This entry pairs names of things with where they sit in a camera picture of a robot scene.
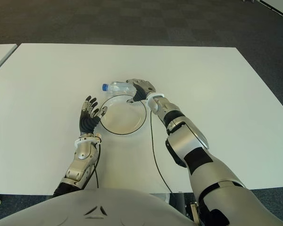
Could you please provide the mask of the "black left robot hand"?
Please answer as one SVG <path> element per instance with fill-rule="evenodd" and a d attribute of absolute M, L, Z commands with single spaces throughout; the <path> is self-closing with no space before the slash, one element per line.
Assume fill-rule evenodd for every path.
<path fill-rule="evenodd" d="M 96 108 L 97 105 L 97 98 L 91 96 L 88 96 L 83 102 L 79 119 L 81 135 L 93 134 L 101 118 L 107 113 L 108 108 L 106 106 L 99 109 Z"/>

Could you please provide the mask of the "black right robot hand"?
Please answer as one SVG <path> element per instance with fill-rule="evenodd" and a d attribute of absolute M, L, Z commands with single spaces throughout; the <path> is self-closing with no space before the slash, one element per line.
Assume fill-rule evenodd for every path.
<path fill-rule="evenodd" d="M 129 79 L 126 80 L 126 83 L 132 84 L 136 89 L 135 95 L 131 99 L 128 99 L 127 103 L 146 100 L 147 96 L 150 93 L 156 92 L 156 89 L 149 81 L 145 81 L 142 79 Z"/>

